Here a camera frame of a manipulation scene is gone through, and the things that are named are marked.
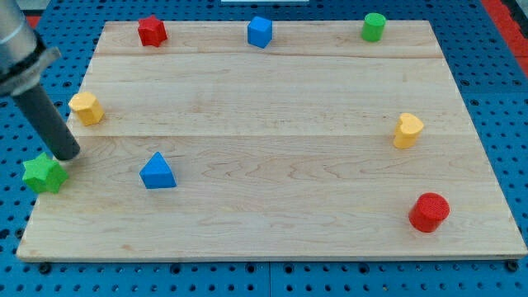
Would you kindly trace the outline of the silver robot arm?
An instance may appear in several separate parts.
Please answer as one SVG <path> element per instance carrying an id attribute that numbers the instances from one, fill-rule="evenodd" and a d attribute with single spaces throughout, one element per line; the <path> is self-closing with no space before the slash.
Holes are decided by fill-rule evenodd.
<path id="1" fill-rule="evenodd" d="M 1 0 L 1 96 L 35 87 L 61 53 L 48 48 L 31 28 L 15 0 Z"/>

